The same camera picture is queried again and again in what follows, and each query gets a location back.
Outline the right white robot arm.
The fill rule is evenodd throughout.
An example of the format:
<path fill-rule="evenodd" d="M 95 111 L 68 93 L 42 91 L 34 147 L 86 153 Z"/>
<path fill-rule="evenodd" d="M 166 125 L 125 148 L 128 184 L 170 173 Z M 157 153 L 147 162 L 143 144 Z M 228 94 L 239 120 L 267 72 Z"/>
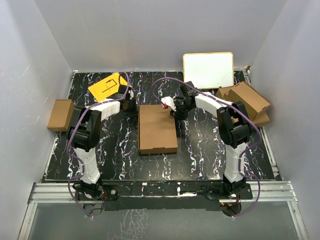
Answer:
<path fill-rule="evenodd" d="M 170 108 L 170 115 L 177 120 L 185 120 L 195 108 L 217 118 L 218 133 L 225 144 L 226 167 L 222 183 L 213 192 L 233 199 L 246 185 L 244 154 L 253 131 L 245 105 L 240 101 L 225 101 L 210 92 L 201 92 L 192 82 L 181 85 L 180 90 L 182 96 L 161 98 L 163 106 Z"/>

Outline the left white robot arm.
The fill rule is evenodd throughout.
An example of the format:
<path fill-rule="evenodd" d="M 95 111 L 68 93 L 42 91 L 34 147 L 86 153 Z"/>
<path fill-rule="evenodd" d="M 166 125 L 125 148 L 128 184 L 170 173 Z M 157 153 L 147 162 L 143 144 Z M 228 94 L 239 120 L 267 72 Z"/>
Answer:
<path fill-rule="evenodd" d="M 96 158 L 96 146 L 101 138 L 101 122 L 120 112 L 135 110 L 132 86 L 121 84 L 112 98 L 84 107 L 76 121 L 70 124 L 67 130 L 67 150 L 74 150 L 75 154 L 69 152 L 68 155 L 75 158 L 80 167 L 77 177 L 79 184 L 72 186 L 77 192 L 92 200 L 102 198 L 104 188 Z"/>

